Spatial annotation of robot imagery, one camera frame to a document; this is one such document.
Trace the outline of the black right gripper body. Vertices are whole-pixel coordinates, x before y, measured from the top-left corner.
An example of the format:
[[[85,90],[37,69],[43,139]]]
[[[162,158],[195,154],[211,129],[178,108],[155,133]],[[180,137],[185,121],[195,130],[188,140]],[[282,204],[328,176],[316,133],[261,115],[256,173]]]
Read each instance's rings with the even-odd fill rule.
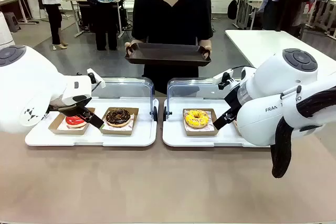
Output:
[[[224,119],[226,120],[235,120],[238,114],[238,111],[242,107],[238,99],[239,91],[239,82],[225,82],[224,91],[227,92],[227,96],[224,97],[224,100],[229,105],[229,109],[223,114]]]

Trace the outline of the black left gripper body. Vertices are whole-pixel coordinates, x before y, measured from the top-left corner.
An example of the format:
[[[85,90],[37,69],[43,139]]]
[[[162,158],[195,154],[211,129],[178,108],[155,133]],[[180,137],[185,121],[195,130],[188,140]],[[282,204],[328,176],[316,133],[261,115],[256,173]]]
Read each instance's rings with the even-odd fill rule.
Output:
[[[49,112],[60,112],[65,116],[85,116],[89,113],[86,105],[92,100],[91,97],[86,97],[85,95],[77,95],[70,99],[71,105],[66,105],[61,99],[54,100],[46,111]]]

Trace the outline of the person's right hand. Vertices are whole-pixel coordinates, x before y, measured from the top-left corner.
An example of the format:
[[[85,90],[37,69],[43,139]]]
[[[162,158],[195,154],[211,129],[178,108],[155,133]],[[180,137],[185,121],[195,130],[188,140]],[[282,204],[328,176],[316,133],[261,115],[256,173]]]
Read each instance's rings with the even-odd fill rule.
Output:
[[[124,44],[125,51],[126,51],[127,55],[131,55],[132,54],[132,52],[133,52],[132,45],[136,44],[136,43],[139,43],[139,41],[138,40],[132,40],[131,42],[126,42]]]

